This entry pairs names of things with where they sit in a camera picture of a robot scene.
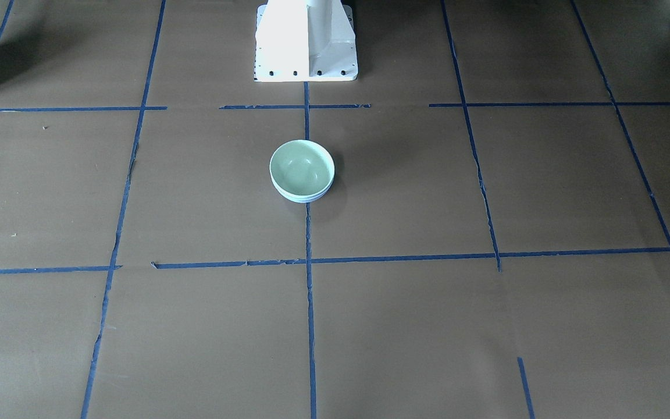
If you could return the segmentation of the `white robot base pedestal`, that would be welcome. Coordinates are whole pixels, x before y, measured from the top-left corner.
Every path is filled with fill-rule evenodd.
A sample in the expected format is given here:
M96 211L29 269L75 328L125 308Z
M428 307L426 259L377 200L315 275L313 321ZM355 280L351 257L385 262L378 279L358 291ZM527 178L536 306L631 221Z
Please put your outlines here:
M341 1L269 1L256 13L253 80L346 82L359 75L354 11Z

